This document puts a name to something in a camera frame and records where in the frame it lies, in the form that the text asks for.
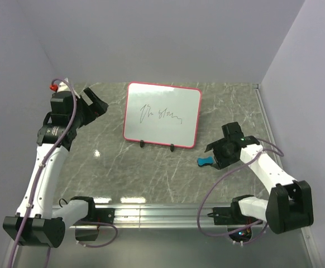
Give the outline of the pink framed whiteboard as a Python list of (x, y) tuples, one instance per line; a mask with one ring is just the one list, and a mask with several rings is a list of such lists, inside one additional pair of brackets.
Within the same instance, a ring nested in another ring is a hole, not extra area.
[(191, 149), (197, 139), (201, 102), (197, 88), (132, 82), (127, 87), (123, 137)]

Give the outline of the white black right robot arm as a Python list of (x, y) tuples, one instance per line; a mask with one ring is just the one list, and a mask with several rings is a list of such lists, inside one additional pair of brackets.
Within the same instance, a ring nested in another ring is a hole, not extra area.
[(224, 137), (207, 145), (213, 151), (219, 169), (238, 161), (249, 168), (262, 182), (269, 197), (253, 195), (233, 198), (228, 218), (244, 224), (248, 218), (266, 222), (275, 234), (311, 226), (314, 223), (310, 185), (298, 181), (284, 171), (263, 147), (263, 140), (254, 136)]

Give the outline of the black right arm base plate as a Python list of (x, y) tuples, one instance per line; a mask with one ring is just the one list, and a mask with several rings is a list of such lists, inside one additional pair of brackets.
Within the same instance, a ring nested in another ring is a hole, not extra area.
[(213, 207), (208, 213), (209, 218), (213, 218), (214, 225), (248, 225), (259, 220), (254, 217), (244, 216), (237, 207)]

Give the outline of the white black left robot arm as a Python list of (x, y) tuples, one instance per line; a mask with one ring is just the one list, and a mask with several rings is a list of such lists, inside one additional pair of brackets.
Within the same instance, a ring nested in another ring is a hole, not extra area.
[(52, 208), (60, 171), (77, 130), (108, 109), (108, 104), (90, 88), (83, 92), (91, 104), (81, 96), (73, 97), (70, 90), (58, 90), (50, 99), (51, 112), (37, 134), (36, 161), (28, 188), (15, 215), (3, 221), (3, 229), (20, 246), (57, 248), (66, 229), (79, 221), (91, 224), (96, 220), (92, 197), (73, 197), (64, 208)]

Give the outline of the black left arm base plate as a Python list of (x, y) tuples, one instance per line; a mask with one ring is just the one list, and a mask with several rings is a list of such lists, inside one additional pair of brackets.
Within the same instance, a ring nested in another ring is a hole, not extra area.
[(115, 209), (112, 207), (89, 209), (88, 215), (77, 221), (76, 224), (83, 225), (85, 222), (93, 225), (95, 222), (113, 224), (114, 215)]

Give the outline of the blue whiteboard eraser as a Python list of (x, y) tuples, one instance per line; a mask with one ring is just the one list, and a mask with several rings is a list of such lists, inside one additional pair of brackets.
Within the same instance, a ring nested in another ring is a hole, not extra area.
[(199, 167), (202, 167), (202, 166), (211, 166), (213, 165), (214, 163), (214, 160), (213, 160), (213, 157), (206, 157), (206, 158), (201, 158), (199, 157), (197, 159), (197, 164)]

